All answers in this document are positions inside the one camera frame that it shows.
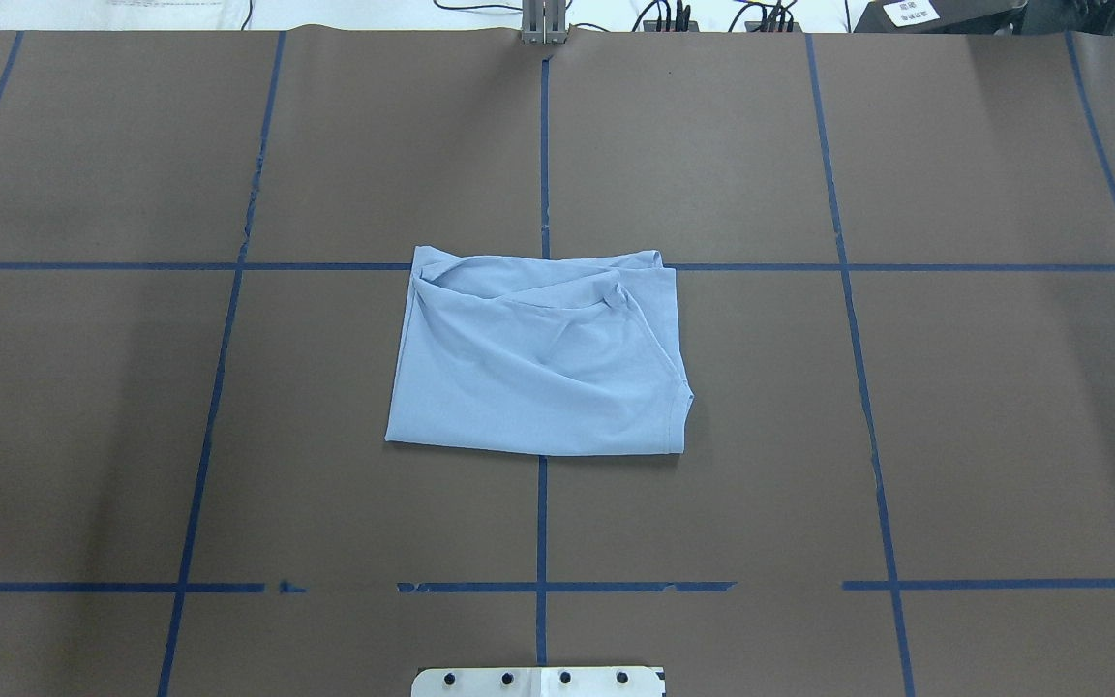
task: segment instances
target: black cable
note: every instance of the black cable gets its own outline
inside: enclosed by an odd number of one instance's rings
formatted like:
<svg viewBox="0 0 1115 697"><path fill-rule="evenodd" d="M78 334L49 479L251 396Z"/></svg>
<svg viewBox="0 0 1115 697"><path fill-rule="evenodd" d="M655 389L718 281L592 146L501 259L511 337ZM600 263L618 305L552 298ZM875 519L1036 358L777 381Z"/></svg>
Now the black cable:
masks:
<svg viewBox="0 0 1115 697"><path fill-rule="evenodd" d="M797 0L791 0L789 4L777 3L774 11L768 17L768 28L766 31L776 31L778 33L786 33L786 31L794 31L794 12L791 11Z"/></svg>
<svg viewBox="0 0 1115 697"><path fill-rule="evenodd" d="M571 4L574 4L575 0L566 0L566 9L570 9ZM515 8L514 4L501 4L501 3L486 3L486 4L442 4L437 0L433 0L433 4L438 6L443 10L512 10L514 12L522 12L523 8Z"/></svg>
<svg viewBox="0 0 1115 697"><path fill-rule="evenodd" d="M668 8L669 0L651 0L651 3L644 4L642 7L642 10L639 11L639 17L636 18L636 23L634 23L634 26L631 27L631 31L639 31L639 26L642 25L642 17L644 17L644 14L648 13L648 10L653 9L653 6L656 6L656 8L657 8L657 28L658 28L658 31L659 31L660 30L660 21L662 21L660 19L660 6L662 6L662 4L667 6L667 8Z"/></svg>
<svg viewBox="0 0 1115 697"><path fill-rule="evenodd" d="M730 28L727 28L727 30L725 30L726 33L730 33L730 31L734 31L734 27L738 26L738 18L743 17L743 13L747 12L747 10L749 10L752 8L759 8L760 9L759 22L760 23L765 23L765 19L768 18L768 8L769 8L768 4L764 4L764 3L744 3L743 8L740 8L738 10L738 14L735 14L734 19L730 20Z"/></svg>
<svg viewBox="0 0 1115 697"><path fill-rule="evenodd" d="M786 25L786 8L782 4L774 4L774 11L767 12L765 16L765 21L759 22L759 26L753 28L752 31L772 33L774 27L777 27L777 31L782 31Z"/></svg>

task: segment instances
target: white label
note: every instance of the white label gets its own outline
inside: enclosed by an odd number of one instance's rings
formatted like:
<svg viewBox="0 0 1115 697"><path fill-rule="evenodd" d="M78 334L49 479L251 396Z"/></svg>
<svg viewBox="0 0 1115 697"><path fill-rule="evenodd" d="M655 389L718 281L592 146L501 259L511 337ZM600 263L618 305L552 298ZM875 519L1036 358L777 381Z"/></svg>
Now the white label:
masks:
<svg viewBox="0 0 1115 697"><path fill-rule="evenodd" d="M884 13L892 19L893 26L920 26L941 18L930 0L903 0L902 3L885 4Z"/></svg>

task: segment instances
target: metal bracket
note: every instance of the metal bracket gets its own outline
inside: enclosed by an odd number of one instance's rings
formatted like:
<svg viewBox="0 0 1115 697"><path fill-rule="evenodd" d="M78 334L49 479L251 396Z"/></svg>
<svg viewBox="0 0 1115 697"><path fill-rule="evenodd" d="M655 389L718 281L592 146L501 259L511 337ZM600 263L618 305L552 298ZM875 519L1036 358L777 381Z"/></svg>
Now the metal bracket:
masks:
<svg viewBox="0 0 1115 697"><path fill-rule="evenodd" d="M428 669L411 697L665 697L663 669L642 666L566 669Z"/></svg>
<svg viewBox="0 0 1115 697"><path fill-rule="evenodd" d="M523 43L566 43L566 0L523 0Z"/></svg>

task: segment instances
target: white metal plate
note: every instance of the white metal plate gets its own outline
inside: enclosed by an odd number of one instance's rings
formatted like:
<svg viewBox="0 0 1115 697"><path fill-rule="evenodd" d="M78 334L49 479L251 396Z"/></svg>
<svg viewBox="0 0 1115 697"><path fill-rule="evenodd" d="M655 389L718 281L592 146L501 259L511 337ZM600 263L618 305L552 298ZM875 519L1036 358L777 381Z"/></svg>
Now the white metal plate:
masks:
<svg viewBox="0 0 1115 697"><path fill-rule="evenodd" d="M663 675L646 666L428 669L415 676L411 697L663 697Z"/></svg>

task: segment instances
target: folded shirt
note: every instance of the folded shirt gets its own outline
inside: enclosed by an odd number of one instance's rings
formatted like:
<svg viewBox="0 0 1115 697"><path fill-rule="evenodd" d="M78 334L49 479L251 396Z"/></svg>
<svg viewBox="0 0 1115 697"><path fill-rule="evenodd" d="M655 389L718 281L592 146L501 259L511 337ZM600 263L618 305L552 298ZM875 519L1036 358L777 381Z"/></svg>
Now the folded shirt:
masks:
<svg viewBox="0 0 1115 697"><path fill-rule="evenodd" d="M660 252L549 261L416 248L386 441L681 453L692 399Z"/></svg>

